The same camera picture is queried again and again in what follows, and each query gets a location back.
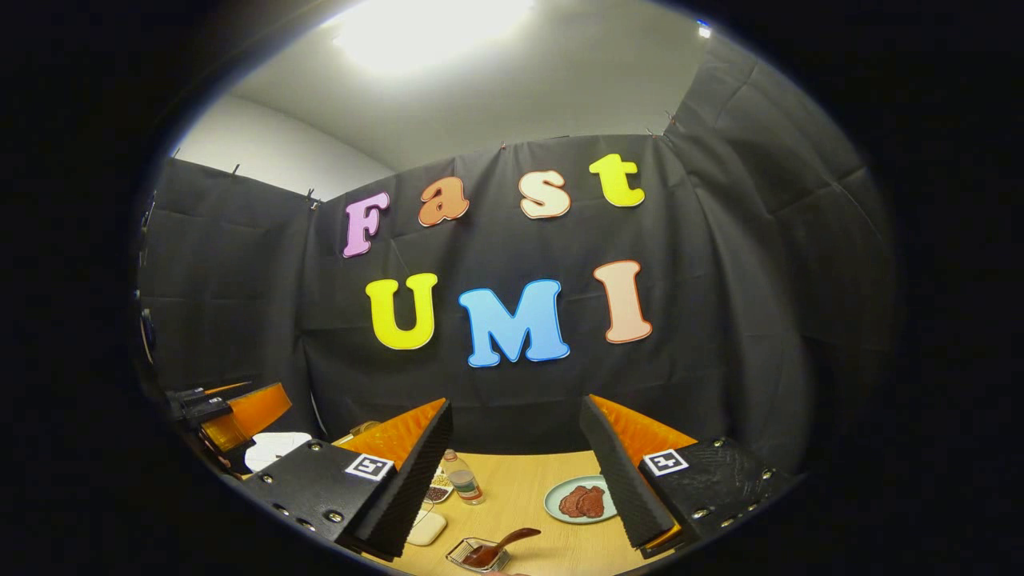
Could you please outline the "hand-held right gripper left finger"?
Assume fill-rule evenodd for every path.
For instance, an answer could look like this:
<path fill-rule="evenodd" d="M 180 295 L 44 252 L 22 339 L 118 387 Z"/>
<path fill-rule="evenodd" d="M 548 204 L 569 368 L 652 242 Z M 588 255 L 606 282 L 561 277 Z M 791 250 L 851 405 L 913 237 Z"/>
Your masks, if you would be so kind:
<path fill-rule="evenodd" d="M 304 442 L 241 485 L 281 520 L 392 561 L 403 554 L 453 428 L 451 404 L 438 398 L 339 446 Z"/>

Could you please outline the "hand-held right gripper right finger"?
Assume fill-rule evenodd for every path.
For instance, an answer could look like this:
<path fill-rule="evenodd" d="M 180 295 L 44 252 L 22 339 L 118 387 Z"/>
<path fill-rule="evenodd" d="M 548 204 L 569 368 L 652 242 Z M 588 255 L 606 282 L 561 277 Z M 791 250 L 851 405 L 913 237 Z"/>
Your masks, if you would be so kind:
<path fill-rule="evenodd" d="M 698 440 L 595 394 L 582 399 L 579 427 L 644 558 L 705 546 L 793 489 L 793 475 L 732 438 Z"/>

